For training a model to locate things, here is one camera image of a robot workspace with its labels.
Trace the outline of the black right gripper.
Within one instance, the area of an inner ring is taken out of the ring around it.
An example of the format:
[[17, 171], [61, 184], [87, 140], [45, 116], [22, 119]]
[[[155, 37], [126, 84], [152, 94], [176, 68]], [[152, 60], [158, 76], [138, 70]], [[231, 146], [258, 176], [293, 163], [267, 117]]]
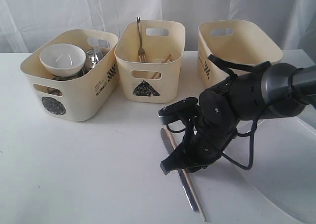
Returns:
[[[198, 115], [183, 119], [185, 135], [182, 145], [168, 151], [160, 163], [165, 175], [184, 169], [195, 173], [224, 157], [241, 169], [250, 169], [254, 159], [254, 133], [264, 113], [261, 92], [262, 73], [248, 73], [204, 90], [197, 98]], [[241, 164], [224, 154], [235, 137], [249, 137], [248, 163]]]

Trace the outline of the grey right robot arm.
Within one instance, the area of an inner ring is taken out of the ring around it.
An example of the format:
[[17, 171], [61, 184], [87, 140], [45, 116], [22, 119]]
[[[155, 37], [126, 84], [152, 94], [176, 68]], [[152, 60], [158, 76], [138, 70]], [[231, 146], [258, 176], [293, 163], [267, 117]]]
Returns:
[[288, 63], [264, 62], [244, 75], [224, 68], [228, 77], [161, 110], [165, 126], [181, 121], [182, 142], [160, 166], [165, 174], [185, 169], [193, 173], [225, 156], [225, 149], [236, 137], [249, 138], [248, 164], [234, 165], [250, 170], [254, 157], [254, 137], [261, 119], [299, 115], [307, 105], [316, 104], [316, 68], [297, 68]]

